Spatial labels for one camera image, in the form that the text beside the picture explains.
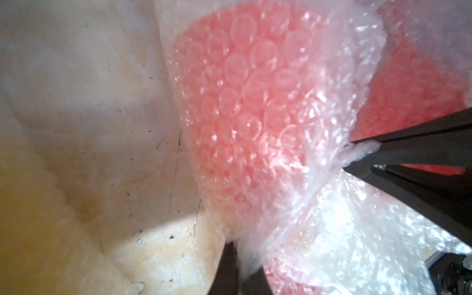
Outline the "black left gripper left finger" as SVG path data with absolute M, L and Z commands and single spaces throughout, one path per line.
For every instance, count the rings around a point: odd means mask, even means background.
M 234 242 L 226 243 L 208 295 L 273 295 L 264 269 L 242 279 Z

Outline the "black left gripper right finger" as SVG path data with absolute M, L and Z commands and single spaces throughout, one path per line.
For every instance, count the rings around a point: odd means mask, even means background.
M 472 244 L 472 111 L 375 136 L 378 151 L 344 171 Z

